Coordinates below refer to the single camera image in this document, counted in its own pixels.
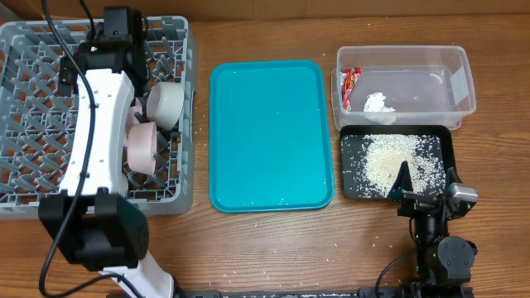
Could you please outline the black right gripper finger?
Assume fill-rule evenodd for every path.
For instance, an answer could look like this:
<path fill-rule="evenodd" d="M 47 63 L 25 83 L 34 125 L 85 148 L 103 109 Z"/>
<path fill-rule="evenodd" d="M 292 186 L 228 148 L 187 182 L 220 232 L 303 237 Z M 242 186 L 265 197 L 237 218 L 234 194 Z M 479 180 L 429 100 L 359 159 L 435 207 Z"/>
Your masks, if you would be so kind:
<path fill-rule="evenodd" d="M 412 178 L 409 166 L 406 161 L 403 161 L 400 165 L 397 178 L 388 192 L 387 198 L 392 201 L 404 201 L 406 195 L 411 194 L 412 191 Z"/>
<path fill-rule="evenodd" d="M 446 193 L 449 195 L 455 195 L 459 190 L 458 187 L 461 185 L 461 179 L 457 174 L 455 167 L 450 167 L 446 171 Z"/>

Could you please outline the pile of rice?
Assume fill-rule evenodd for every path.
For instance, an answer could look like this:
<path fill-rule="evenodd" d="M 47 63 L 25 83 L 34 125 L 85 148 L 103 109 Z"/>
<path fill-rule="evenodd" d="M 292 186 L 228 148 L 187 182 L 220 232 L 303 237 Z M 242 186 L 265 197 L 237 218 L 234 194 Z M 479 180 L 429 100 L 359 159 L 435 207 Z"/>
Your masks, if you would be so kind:
<path fill-rule="evenodd" d="M 446 187 L 441 142 L 434 135 L 345 135 L 340 152 L 343 192 L 350 199 L 386 199 L 403 161 L 414 193 L 437 195 Z"/>

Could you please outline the white tissue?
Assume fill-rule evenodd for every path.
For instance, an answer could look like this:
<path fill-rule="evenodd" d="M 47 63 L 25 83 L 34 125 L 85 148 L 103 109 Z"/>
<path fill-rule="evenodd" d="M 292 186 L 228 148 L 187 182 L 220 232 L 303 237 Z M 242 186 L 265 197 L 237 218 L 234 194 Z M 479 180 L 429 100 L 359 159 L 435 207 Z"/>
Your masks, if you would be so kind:
<path fill-rule="evenodd" d="M 393 113 L 395 109 L 387 107 L 385 99 L 386 97 L 380 92 L 368 95 L 364 104 L 364 111 L 369 113 Z"/>

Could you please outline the red snack wrapper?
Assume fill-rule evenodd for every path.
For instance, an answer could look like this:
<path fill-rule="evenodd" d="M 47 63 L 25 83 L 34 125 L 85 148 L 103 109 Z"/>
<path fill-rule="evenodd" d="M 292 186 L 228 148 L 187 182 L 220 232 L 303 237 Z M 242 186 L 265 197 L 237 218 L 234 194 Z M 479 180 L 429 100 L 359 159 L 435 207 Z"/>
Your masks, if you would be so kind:
<path fill-rule="evenodd" d="M 342 102 L 343 102 L 343 108 L 347 112 L 351 110 L 351 103 L 350 103 L 351 93 L 362 73 L 363 73 L 362 67 L 354 67 L 350 69 L 344 69 L 341 71 L 341 74 L 343 75 L 342 87 L 341 87 Z"/>

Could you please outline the grey bowl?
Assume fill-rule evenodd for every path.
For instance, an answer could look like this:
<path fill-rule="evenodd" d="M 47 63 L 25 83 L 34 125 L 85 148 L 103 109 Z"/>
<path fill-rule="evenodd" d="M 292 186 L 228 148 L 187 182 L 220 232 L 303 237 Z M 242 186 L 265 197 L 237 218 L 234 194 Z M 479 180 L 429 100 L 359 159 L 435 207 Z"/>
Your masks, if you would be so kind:
<path fill-rule="evenodd" d="M 180 118 L 184 99 L 181 83 L 156 83 L 147 98 L 147 118 L 157 126 L 171 130 Z"/>

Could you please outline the small pink-white plate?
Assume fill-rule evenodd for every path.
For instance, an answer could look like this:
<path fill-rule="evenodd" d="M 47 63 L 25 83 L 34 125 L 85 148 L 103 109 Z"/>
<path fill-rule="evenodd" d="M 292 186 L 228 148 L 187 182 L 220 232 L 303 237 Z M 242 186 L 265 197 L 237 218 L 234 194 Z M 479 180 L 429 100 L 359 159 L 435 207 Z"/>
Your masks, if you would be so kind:
<path fill-rule="evenodd" d="M 128 165 L 132 171 L 153 175 L 156 169 L 154 154 L 157 150 L 157 125 L 140 123 L 128 133 Z"/>

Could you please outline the large white plate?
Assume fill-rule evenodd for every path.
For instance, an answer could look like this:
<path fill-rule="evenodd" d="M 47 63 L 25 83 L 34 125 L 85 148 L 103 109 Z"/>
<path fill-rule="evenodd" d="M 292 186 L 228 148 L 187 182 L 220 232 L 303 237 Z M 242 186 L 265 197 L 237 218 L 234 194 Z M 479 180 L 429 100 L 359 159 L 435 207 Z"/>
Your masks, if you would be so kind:
<path fill-rule="evenodd" d="M 127 116 L 127 121 L 126 121 L 126 126 L 125 126 L 125 135 L 124 135 L 124 146 L 125 147 L 128 146 L 128 134 L 131 128 L 140 123 L 136 118 L 136 113 L 139 113 L 140 115 L 142 115 L 143 113 L 142 104 L 140 103 L 138 99 L 134 99 L 132 101 L 132 106 L 128 110 L 128 116 Z"/>

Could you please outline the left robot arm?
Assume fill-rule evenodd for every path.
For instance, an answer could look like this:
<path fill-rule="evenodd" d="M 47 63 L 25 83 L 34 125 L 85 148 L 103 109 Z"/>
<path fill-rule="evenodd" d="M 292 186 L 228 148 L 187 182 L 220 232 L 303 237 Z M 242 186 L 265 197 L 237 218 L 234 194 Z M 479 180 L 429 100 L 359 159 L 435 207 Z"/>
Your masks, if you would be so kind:
<path fill-rule="evenodd" d="M 55 252 L 98 276 L 80 291 L 112 279 L 131 297 L 176 297 L 173 276 L 148 251 L 146 216 L 126 198 L 123 148 L 129 107 L 148 81 L 142 35 L 102 36 L 66 51 L 60 60 L 62 95 L 77 93 L 74 143 L 55 195 L 41 200 L 38 218 L 53 239 L 41 269 L 39 290 Z"/>

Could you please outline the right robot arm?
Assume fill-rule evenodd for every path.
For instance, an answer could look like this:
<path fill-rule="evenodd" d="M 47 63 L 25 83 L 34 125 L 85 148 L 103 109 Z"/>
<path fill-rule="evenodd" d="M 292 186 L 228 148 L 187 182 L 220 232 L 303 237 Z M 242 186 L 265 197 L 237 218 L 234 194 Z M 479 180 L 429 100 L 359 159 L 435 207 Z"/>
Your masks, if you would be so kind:
<path fill-rule="evenodd" d="M 451 236 L 448 222 L 467 215 L 476 205 L 475 188 L 461 183 L 453 167 L 446 172 L 446 189 L 435 196 L 412 191 L 408 164 L 404 161 L 388 198 L 399 202 L 397 214 L 409 218 L 409 233 L 415 248 L 388 264 L 375 284 L 375 295 L 383 291 L 380 283 L 392 267 L 414 256 L 418 278 L 393 291 L 396 297 L 471 297 L 465 287 L 471 279 L 471 268 L 478 253 L 476 245 L 461 237 Z"/>

